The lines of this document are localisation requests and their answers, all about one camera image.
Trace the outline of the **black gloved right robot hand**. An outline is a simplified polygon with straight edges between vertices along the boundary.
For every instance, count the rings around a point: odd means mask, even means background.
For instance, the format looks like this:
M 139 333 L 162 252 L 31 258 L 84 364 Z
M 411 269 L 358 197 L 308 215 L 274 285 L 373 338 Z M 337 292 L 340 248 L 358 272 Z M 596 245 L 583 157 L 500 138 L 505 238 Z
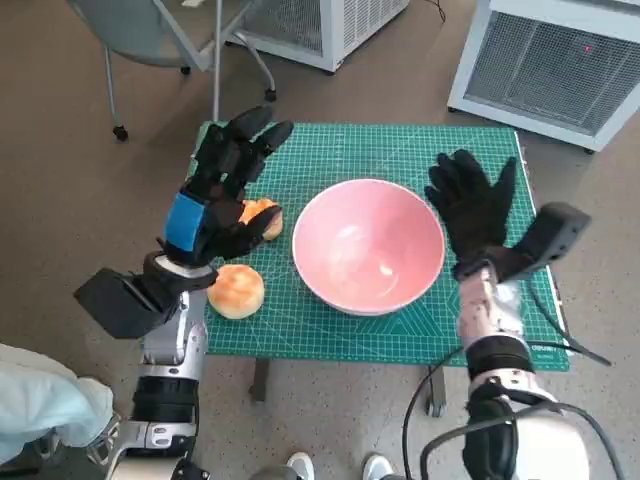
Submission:
M 428 169 L 425 195 L 444 222 L 459 263 L 474 263 L 491 248 L 502 247 L 515 192 L 517 161 L 510 157 L 491 183 L 467 150 L 440 153 Z

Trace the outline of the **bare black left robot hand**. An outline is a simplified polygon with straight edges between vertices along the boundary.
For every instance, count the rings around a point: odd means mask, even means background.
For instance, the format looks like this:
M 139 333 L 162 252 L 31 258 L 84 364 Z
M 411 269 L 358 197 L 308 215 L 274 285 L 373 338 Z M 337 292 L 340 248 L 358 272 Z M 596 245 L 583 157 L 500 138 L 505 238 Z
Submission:
M 171 261 L 202 267 L 216 258 L 244 256 L 263 241 L 281 208 L 269 207 L 243 222 L 245 187 L 259 178 L 267 157 L 294 129 L 291 121 L 270 125 L 271 118 L 269 106 L 257 106 L 224 126 L 207 128 L 196 168 L 177 193 L 165 225 L 162 248 Z

